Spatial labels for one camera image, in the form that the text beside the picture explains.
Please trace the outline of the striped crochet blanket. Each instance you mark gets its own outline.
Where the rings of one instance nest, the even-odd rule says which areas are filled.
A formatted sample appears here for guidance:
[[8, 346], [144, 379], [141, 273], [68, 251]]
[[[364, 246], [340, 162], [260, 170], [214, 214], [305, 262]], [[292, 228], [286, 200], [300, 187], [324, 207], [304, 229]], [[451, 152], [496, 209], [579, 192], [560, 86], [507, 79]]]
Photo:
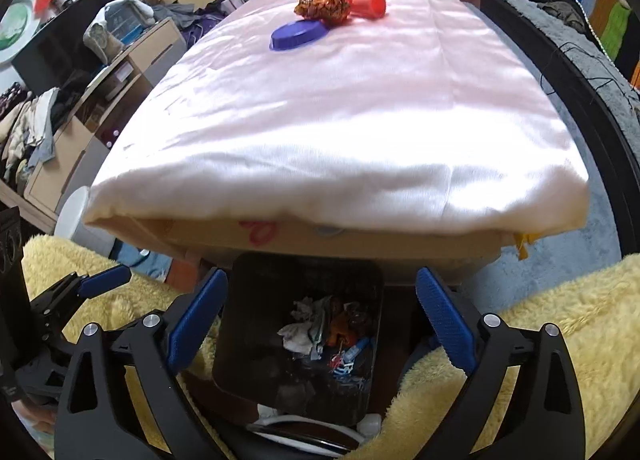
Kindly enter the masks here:
[[639, 18], [621, 0], [577, 0], [605, 53], [639, 88]]

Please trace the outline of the purple plastic lid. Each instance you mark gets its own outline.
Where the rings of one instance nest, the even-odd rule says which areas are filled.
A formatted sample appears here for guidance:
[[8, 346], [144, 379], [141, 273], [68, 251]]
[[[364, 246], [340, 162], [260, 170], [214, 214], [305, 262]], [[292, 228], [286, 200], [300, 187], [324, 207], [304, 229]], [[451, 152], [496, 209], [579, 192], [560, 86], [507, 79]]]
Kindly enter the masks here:
[[324, 38], [328, 33], [329, 28], [320, 20], [293, 21], [271, 33], [270, 48], [276, 52], [295, 50]]

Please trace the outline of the red plastic cup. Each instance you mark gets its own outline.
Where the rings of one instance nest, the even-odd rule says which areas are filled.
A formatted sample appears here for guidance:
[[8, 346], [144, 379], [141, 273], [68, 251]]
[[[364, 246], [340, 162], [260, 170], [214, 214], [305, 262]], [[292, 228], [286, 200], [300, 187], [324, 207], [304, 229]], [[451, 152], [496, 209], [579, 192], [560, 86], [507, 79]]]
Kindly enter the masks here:
[[386, 14], [386, 0], [347, 0], [349, 15], [367, 20], [378, 20]]

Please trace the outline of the purple bag on floor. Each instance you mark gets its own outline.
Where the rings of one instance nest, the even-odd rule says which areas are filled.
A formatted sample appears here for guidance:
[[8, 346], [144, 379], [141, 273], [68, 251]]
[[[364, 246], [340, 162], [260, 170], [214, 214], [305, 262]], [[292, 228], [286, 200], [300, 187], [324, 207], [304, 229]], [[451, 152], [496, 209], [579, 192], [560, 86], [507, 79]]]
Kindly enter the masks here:
[[181, 35], [186, 42], [186, 48], [191, 48], [210, 30], [218, 26], [222, 20], [224, 20], [224, 16], [219, 14], [198, 15], [189, 27], [180, 28]]

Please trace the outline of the black sofa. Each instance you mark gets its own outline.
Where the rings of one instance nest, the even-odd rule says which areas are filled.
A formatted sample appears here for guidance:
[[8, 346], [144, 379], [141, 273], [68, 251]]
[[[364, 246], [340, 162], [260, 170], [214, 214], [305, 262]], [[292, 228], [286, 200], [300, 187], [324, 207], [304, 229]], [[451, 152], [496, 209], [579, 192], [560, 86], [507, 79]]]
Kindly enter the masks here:
[[532, 61], [574, 119], [590, 149], [613, 211], [620, 252], [639, 252], [639, 163], [600, 91], [612, 76], [587, 76], [570, 60], [577, 50], [555, 44], [505, 0], [480, 0], [484, 12]]

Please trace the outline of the grey sofa throw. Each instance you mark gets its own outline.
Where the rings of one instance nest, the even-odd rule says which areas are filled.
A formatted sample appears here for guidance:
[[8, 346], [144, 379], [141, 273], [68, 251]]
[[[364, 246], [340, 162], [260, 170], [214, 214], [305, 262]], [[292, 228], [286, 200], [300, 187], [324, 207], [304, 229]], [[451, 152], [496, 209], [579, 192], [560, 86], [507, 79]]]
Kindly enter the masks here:
[[528, 19], [582, 72], [611, 110], [629, 146], [639, 152], [639, 93], [596, 44], [529, 0], [503, 0]]

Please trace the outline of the round lotus wall picture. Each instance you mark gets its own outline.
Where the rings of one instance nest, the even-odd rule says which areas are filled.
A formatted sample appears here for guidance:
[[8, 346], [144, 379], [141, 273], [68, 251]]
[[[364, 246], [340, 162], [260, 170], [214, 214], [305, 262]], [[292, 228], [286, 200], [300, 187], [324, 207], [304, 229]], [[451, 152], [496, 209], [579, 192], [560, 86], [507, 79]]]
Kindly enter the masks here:
[[40, 25], [32, 0], [13, 0], [1, 19], [0, 64], [9, 64]]

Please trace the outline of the pile of clothes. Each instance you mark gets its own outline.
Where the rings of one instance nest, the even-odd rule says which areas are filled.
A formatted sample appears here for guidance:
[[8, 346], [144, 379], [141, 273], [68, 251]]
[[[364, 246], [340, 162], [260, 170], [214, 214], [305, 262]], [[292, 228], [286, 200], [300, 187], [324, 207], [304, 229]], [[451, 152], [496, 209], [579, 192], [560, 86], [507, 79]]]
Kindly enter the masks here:
[[38, 163], [55, 156], [53, 135], [66, 121], [63, 92], [39, 96], [21, 83], [1, 95], [1, 180], [21, 196]]

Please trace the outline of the black trash bin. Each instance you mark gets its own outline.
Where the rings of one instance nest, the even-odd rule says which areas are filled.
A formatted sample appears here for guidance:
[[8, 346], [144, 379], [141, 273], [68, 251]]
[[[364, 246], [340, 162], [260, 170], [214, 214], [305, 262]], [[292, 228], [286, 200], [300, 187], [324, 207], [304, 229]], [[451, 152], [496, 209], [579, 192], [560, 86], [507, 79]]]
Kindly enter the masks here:
[[370, 398], [382, 287], [371, 262], [241, 255], [221, 316], [218, 388], [286, 414], [355, 424]]

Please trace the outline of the black television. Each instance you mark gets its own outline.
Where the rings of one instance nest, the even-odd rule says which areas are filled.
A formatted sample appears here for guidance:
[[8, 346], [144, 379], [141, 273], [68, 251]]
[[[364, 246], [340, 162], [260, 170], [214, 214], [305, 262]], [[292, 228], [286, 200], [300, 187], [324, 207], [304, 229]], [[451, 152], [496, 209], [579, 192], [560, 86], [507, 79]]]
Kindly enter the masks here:
[[94, 76], [103, 66], [82, 36], [99, 10], [115, 0], [77, 0], [41, 28], [12, 60], [26, 87], [40, 95], [61, 87], [77, 70]]

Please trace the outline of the white paper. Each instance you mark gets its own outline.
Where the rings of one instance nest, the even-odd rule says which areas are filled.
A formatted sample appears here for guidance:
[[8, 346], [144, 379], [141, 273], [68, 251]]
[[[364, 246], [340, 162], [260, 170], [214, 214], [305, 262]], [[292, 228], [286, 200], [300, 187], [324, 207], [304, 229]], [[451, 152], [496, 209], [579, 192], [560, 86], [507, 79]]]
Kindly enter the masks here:
[[291, 316], [294, 319], [292, 324], [287, 324], [277, 332], [283, 347], [299, 356], [317, 360], [323, 350], [326, 299], [314, 301], [304, 298], [296, 301]]

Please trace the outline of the white round trash can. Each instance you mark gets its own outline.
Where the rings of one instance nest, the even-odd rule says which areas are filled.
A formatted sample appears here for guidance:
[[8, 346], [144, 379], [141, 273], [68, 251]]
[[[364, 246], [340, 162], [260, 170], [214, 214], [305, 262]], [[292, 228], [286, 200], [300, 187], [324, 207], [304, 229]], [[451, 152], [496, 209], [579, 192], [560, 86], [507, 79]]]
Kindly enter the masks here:
[[114, 248], [115, 237], [103, 229], [87, 226], [84, 223], [88, 201], [89, 187], [82, 186], [76, 189], [67, 198], [58, 214], [54, 235], [108, 258]]

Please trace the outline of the pink satin table cloth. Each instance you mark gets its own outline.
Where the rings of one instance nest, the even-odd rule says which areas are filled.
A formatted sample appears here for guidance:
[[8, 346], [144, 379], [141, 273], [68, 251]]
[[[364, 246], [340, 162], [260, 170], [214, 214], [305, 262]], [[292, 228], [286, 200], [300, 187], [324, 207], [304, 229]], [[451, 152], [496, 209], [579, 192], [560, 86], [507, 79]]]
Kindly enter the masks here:
[[297, 220], [548, 236], [585, 224], [588, 173], [537, 80], [459, 0], [386, 0], [270, 48], [298, 0], [249, 0], [174, 64], [93, 182], [88, 224]]

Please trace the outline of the blue white small tube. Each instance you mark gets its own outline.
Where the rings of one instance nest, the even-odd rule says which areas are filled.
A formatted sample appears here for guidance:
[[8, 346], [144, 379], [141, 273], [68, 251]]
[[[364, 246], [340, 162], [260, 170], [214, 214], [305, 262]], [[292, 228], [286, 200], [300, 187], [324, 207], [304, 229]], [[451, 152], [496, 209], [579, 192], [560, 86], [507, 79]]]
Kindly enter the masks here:
[[349, 349], [346, 350], [346, 352], [343, 352], [341, 354], [341, 361], [344, 362], [344, 364], [351, 364], [356, 360], [358, 355], [364, 350], [364, 348], [368, 344], [369, 344], [368, 338], [361, 339], [355, 345], [349, 347]]

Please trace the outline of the wooden tv cabinet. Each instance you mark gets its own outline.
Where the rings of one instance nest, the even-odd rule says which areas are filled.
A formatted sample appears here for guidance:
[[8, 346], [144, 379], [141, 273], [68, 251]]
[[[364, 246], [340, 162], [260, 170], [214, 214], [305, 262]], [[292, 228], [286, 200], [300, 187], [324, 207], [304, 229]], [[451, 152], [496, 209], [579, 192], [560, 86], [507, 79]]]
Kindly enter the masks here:
[[40, 232], [53, 232], [68, 197], [92, 184], [132, 115], [185, 52], [174, 20], [166, 18], [146, 30], [85, 89], [54, 134], [54, 158], [35, 166], [24, 191], [1, 185], [2, 206], [16, 206]]

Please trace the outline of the red orange wrapper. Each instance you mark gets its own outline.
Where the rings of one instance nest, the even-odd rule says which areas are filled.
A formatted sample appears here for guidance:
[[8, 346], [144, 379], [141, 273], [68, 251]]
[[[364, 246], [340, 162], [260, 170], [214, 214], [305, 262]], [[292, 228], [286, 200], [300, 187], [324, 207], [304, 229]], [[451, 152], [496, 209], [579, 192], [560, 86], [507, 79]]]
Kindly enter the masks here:
[[294, 12], [305, 20], [322, 21], [329, 26], [344, 24], [352, 3], [349, 0], [298, 0]]

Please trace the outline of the orange paper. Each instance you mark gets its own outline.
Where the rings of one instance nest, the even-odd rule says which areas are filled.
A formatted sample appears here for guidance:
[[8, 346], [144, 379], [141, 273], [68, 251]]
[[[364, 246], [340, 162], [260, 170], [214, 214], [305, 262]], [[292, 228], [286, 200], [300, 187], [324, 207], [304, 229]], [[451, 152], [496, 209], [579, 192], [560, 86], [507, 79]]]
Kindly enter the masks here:
[[329, 347], [351, 347], [356, 344], [357, 336], [350, 328], [349, 318], [344, 310], [332, 315], [329, 325], [329, 335], [326, 344]]

